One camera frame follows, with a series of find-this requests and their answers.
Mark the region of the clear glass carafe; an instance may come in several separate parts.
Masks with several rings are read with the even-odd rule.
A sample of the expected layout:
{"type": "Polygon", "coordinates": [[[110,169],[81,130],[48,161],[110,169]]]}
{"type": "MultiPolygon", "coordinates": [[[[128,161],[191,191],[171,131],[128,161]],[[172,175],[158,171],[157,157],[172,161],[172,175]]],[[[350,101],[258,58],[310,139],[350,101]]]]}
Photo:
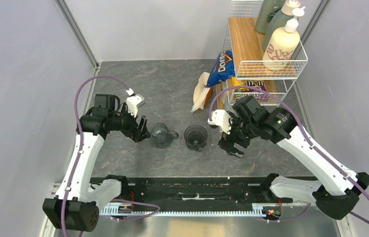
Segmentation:
{"type": "Polygon", "coordinates": [[[156,123],[151,129],[150,135],[151,144],[159,149],[169,147],[174,139],[179,138],[179,134],[169,130],[164,123],[156,123]]]}

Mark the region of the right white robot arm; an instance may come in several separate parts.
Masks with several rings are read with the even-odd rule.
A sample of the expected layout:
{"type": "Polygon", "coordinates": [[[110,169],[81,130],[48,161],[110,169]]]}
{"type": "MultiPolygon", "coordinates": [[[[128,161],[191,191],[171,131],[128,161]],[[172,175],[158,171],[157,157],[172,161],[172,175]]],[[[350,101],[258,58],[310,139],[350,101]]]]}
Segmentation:
{"type": "Polygon", "coordinates": [[[369,186],[369,175],[357,173],[326,152],[285,108],[268,111],[252,96],[236,102],[232,111],[217,109],[208,124],[222,132],[219,147],[229,155],[243,158],[254,138],[269,140],[301,162],[315,179],[301,180],[271,173],[260,184],[260,199],[272,202],[290,198],[309,202],[328,217],[340,220],[349,214],[369,186]]]}

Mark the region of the dark transparent coffee dripper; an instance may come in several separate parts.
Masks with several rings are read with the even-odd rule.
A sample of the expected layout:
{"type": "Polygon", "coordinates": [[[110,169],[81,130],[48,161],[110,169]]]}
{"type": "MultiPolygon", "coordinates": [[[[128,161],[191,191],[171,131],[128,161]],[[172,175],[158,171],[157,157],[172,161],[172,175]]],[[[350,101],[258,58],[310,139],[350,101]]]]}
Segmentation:
{"type": "Polygon", "coordinates": [[[201,125],[191,125],[185,129],[184,139],[191,151],[201,152],[207,142],[207,130],[201,125]]]}

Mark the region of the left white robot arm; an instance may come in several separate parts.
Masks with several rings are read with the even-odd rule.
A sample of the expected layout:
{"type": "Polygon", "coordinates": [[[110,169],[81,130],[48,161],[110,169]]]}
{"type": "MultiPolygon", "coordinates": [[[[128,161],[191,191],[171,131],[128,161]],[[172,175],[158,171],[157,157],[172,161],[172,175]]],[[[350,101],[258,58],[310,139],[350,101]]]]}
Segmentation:
{"type": "Polygon", "coordinates": [[[80,232],[92,232],[99,213],[113,199],[125,201],[130,195],[127,178],[107,175],[91,190],[90,179],[97,155],[112,131],[138,143],[149,138],[147,119],[139,117],[138,107],[144,103],[139,94],[120,102],[116,95],[97,94],[94,106],[80,117],[75,148],[65,177],[52,198],[46,198],[42,209],[53,226],[80,232]]]}

